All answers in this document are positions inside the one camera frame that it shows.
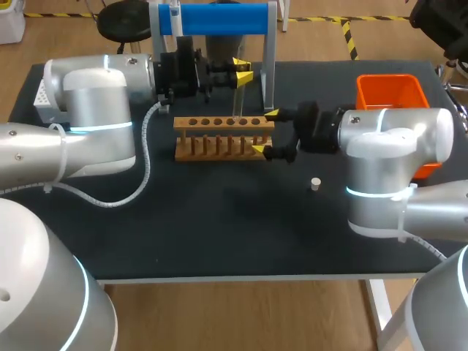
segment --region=black stool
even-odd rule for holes
[[[123,53],[128,42],[133,53],[141,53],[139,42],[151,37],[148,2],[123,0],[108,5],[97,16],[97,30],[104,38],[121,43],[117,53]]]
[[[468,110],[458,102],[452,91],[468,92],[468,86],[452,84],[457,60],[468,62],[468,2],[467,0],[418,0],[409,17],[414,28],[421,29],[442,49],[449,60],[437,67],[442,84],[452,100],[468,134]]]

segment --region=white table frame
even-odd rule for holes
[[[276,0],[278,2],[279,11],[281,13],[281,19],[283,21],[282,31],[287,31],[287,22],[290,19],[290,2],[291,0]]]
[[[387,273],[387,274],[331,274],[331,275],[294,275],[294,276],[194,276],[180,278],[154,279],[103,279],[106,284],[164,284],[164,283],[201,283],[201,282],[299,282],[309,280],[364,280],[371,304],[372,322],[377,336],[382,332],[392,317],[387,290],[383,279],[419,279],[423,273]]]

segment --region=white cable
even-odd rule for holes
[[[94,197],[89,196],[85,192],[82,192],[79,189],[74,188],[73,186],[70,186],[68,184],[63,184],[63,183],[57,183],[57,184],[52,184],[52,187],[54,188],[60,188],[60,189],[65,189],[69,192],[72,192],[73,194],[81,197],[82,199],[88,201],[89,203],[92,203],[95,206],[103,207],[103,208],[112,208],[112,207],[119,207],[122,205],[125,205],[129,203],[130,201],[134,200],[141,192],[145,189],[146,184],[148,183],[149,176],[151,173],[151,160],[149,158],[149,150],[148,150],[148,143],[146,140],[146,133],[147,133],[147,128],[148,128],[148,123],[152,117],[152,115],[158,111],[158,109],[161,107],[161,102],[156,103],[153,105],[148,112],[145,115],[145,118],[143,119],[143,123],[141,125],[141,143],[143,147],[143,158],[145,161],[145,174],[143,176],[143,180],[140,184],[140,186],[131,194],[130,196],[126,197],[123,200],[116,201],[114,203],[105,203],[103,201],[99,201],[95,199]],[[10,192],[15,192],[18,190],[22,189],[27,189],[27,188],[32,188],[36,186],[44,186],[45,183],[35,183],[35,184],[29,184],[29,185],[24,185],[24,186],[17,186],[14,188],[10,189],[5,189],[0,191],[0,195],[3,194],[8,194]]]
[[[430,252],[432,252],[439,260],[445,261],[447,257],[441,253],[438,249],[436,249],[433,245],[431,245],[429,242],[425,241],[424,239],[420,238],[419,236],[415,235],[410,235],[408,238],[411,240],[417,242],[418,244],[422,245],[426,249],[428,249]]]
[[[58,167],[58,173],[56,178],[51,181],[47,182],[44,185],[44,191],[48,194],[52,191],[52,186],[57,184],[63,178],[65,174],[65,170],[67,168],[67,159],[68,159],[68,152],[67,152],[67,134],[65,133],[65,129],[57,123],[52,123],[49,126],[49,129],[57,128],[58,133],[60,134],[60,166]]]

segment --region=blue bar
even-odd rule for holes
[[[245,35],[268,33],[267,4],[182,4],[184,35]],[[171,35],[168,4],[159,5],[162,35]]]

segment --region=table leg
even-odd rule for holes
[[[283,31],[287,31],[287,23],[290,19],[290,2],[291,0],[284,0]]]
[[[392,317],[387,291],[385,290],[385,284],[382,279],[366,280],[366,289],[371,304],[375,330],[377,335],[379,335]]]

